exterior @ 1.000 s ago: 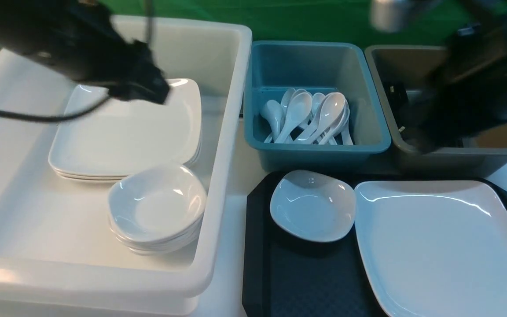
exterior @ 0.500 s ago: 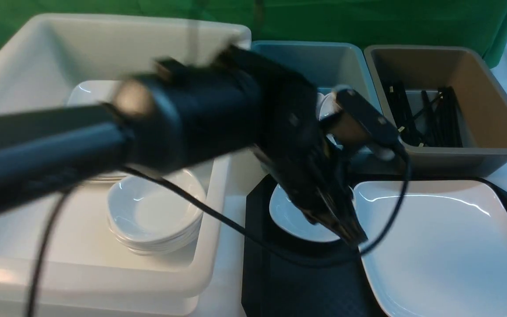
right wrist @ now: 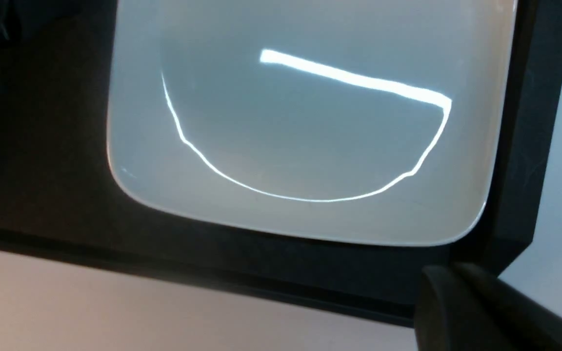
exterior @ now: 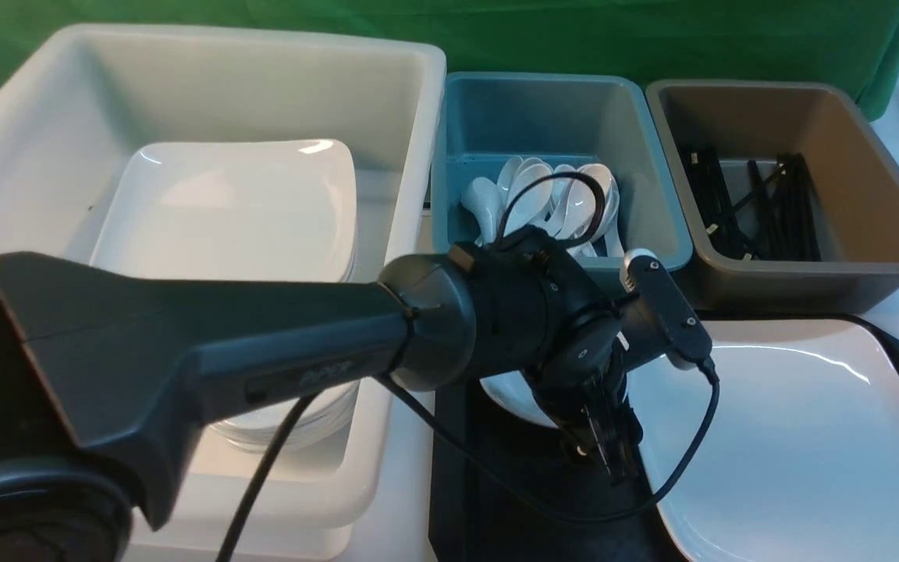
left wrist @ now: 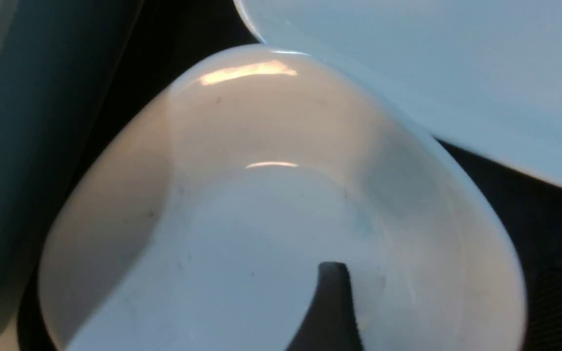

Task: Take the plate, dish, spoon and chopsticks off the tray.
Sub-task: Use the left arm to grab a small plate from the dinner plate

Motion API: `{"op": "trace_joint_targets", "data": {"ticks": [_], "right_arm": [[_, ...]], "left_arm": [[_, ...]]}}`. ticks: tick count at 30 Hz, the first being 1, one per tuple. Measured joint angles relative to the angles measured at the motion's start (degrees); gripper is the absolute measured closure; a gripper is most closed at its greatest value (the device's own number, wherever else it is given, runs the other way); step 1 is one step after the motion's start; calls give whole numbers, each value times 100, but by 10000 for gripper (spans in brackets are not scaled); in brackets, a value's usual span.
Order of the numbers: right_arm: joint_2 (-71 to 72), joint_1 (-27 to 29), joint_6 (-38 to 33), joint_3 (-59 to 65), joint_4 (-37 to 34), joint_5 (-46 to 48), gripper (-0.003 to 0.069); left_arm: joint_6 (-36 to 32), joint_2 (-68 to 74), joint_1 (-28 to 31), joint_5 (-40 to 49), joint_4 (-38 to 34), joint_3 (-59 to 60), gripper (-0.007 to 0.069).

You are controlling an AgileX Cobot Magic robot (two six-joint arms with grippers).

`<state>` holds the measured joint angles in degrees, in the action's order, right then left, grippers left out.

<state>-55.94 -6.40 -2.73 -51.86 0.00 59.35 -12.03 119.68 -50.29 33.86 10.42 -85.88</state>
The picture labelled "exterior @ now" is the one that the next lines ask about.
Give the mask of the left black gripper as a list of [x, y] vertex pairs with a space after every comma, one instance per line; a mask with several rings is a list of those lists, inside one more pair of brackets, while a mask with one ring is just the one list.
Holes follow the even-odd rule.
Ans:
[[627, 373], [606, 371], [620, 331], [615, 299], [532, 226], [484, 246], [464, 242], [461, 272], [475, 326], [461, 379], [520, 371], [542, 411], [611, 482], [638, 477], [643, 430]]

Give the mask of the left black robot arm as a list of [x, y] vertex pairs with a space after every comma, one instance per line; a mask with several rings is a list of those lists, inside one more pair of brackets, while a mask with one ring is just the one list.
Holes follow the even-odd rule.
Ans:
[[532, 228], [371, 283], [142, 279], [0, 254], [0, 561], [115, 561], [170, 520], [204, 427], [377, 377], [539, 370], [613, 334], [624, 290]]

